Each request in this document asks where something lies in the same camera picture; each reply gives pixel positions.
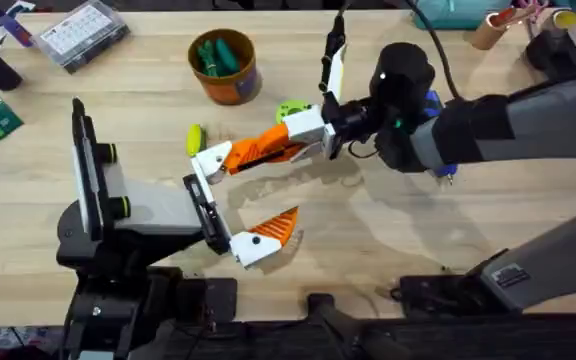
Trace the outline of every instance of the blue object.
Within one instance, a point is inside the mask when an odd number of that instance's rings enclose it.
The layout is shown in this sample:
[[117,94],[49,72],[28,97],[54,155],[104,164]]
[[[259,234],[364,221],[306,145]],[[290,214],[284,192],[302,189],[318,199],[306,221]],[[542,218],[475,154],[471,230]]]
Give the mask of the blue object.
[[[424,112],[428,117],[439,116],[439,113],[444,108],[441,100],[439,99],[439,94],[436,91],[430,90],[426,93],[426,104],[424,107]],[[440,169],[433,169],[435,176],[438,178],[448,177],[452,183],[452,177],[457,173],[457,165],[446,165]]]
[[30,38],[32,34],[26,30],[21,24],[12,18],[12,16],[6,14],[0,9],[0,24],[3,26],[10,35],[12,35],[17,41],[24,47],[32,47],[32,41]]
[[[476,29],[490,12],[510,6],[511,0],[418,0],[417,7],[435,29]],[[415,25],[426,29],[418,16]]]
[[453,176],[457,173],[457,165],[446,165],[439,170],[435,170],[437,177]]

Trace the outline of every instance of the orange cup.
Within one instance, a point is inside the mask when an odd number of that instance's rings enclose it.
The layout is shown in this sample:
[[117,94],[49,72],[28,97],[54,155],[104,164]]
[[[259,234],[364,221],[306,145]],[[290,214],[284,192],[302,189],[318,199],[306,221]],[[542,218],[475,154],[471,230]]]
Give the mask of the orange cup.
[[[239,61],[241,71],[238,73],[224,77],[203,73],[203,63],[197,54],[197,48],[206,40],[214,44],[219,38],[228,44]],[[255,66],[255,48],[252,41],[239,31],[215,29],[199,35],[188,48],[188,62],[206,94],[219,104],[243,104],[252,100],[261,88],[261,78]]]

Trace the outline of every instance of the orange gripper pad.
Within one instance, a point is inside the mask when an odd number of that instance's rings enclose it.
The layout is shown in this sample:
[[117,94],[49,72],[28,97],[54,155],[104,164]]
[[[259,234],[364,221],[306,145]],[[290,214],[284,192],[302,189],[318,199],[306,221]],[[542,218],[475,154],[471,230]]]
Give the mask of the orange gripper pad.
[[298,209],[298,207],[294,207],[287,210],[274,218],[255,226],[249,231],[251,233],[278,239],[279,242],[281,242],[281,246],[284,246],[286,242],[288,242],[288,239],[290,239],[290,236],[295,229],[295,225],[297,224]]
[[230,175],[234,175],[242,170],[242,166],[254,161],[288,161],[303,147],[303,144],[290,142],[286,124],[280,124],[268,129],[258,139],[244,139],[232,144],[224,166]]

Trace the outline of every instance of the wooden table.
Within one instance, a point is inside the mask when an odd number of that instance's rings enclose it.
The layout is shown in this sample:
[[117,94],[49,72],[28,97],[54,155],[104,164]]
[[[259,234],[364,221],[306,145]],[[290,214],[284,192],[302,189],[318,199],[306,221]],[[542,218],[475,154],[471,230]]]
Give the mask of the wooden table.
[[[56,226],[75,199],[70,147],[71,98],[80,97],[98,138],[118,144],[127,176],[176,186],[191,171],[185,134],[202,124],[210,143],[255,136],[274,123],[286,99],[321,101],[320,57],[333,12],[125,13],[133,36],[75,75],[35,50],[6,41],[3,58],[25,79],[3,94],[25,125],[0,144],[0,325],[58,324],[75,285],[55,261]],[[35,32],[59,14],[24,15]],[[430,37],[407,11],[351,11],[343,97],[367,95],[379,51],[391,42],[420,45],[435,66],[433,87],[449,98]],[[186,61],[201,32],[232,27],[255,43],[263,89],[251,103],[212,103]],[[440,33],[458,88],[467,98],[509,93],[536,79],[520,59],[525,29],[514,27],[484,52],[464,32]],[[357,151],[370,151],[371,147]],[[201,243],[162,261],[197,276],[239,280],[238,318],[303,315],[313,291],[337,297],[349,314],[401,316],[387,297],[392,281],[469,269],[576,214],[576,161],[518,161],[461,166],[454,186],[403,175],[376,157],[262,166],[213,188],[233,231],[300,205],[297,236],[282,253],[244,270]],[[536,311],[576,311],[576,295]]]

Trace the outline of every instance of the plastic storage box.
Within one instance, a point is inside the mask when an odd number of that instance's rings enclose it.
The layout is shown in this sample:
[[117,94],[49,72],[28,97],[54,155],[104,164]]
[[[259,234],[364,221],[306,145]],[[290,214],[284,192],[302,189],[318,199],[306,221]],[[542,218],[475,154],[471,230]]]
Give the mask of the plastic storage box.
[[128,33],[116,12],[99,0],[89,0],[57,25],[33,35],[32,41],[72,74]]

